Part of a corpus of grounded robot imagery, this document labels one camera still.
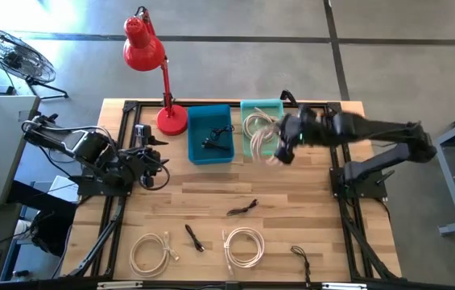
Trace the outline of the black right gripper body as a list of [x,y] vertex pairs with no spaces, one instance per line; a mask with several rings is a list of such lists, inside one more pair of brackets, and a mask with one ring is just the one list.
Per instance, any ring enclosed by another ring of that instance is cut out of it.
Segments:
[[303,122],[298,118],[291,120],[291,148],[298,146],[328,147],[329,129],[321,122]]

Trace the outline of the blue plastic bin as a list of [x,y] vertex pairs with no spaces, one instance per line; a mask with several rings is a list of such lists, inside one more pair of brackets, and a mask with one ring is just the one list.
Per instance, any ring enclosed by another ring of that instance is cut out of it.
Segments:
[[195,165],[234,159],[234,125],[229,105],[188,108],[188,159]]

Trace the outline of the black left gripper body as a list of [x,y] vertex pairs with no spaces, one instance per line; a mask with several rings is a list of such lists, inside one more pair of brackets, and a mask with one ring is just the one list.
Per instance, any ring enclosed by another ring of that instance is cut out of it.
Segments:
[[135,177],[155,176],[161,167],[160,153],[151,147],[122,149],[127,167]]

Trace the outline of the black curved frame bracket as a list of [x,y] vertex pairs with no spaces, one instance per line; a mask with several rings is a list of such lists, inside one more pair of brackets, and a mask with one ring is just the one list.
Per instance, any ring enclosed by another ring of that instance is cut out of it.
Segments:
[[280,97],[279,97],[280,100],[282,101],[288,101],[290,102],[291,104],[293,104],[294,106],[297,105],[297,101],[295,99],[295,97],[293,96],[293,94],[287,90],[287,89],[284,89],[281,94],[280,94]]

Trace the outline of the black metal floor fan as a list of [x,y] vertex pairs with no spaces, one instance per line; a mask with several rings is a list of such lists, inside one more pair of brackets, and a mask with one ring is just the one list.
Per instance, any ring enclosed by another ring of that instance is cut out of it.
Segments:
[[65,90],[49,85],[56,79],[56,70],[50,60],[28,43],[2,30],[0,30],[0,69],[7,76],[13,75],[24,80],[35,96],[38,95],[34,89],[35,86],[58,92],[55,95],[41,97],[41,100],[69,98]]

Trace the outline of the silver bracket plate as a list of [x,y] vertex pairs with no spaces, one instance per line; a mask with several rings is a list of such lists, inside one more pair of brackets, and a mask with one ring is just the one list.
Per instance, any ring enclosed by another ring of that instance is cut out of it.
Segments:
[[106,281],[97,284],[97,290],[119,290],[142,288],[142,281]]
[[325,282],[321,290],[368,290],[366,284]]

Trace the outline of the teal plastic bin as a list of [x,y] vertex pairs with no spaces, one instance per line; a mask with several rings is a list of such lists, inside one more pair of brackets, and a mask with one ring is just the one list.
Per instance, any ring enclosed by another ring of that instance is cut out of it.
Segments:
[[273,155],[279,145],[276,123],[284,116],[280,99],[242,100],[243,151],[245,156],[262,159]]

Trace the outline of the red desk lamp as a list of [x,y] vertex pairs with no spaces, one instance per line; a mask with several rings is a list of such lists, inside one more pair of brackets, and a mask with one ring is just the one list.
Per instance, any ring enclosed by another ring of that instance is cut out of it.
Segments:
[[153,27],[149,10],[139,6],[123,25],[126,41],[123,59],[133,70],[148,72],[160,68],[163,74],[163,107],[156,115],[156,125],[165,135],[175,136],[188,128],[187,110],[175,105],[171,91],[168,57]]

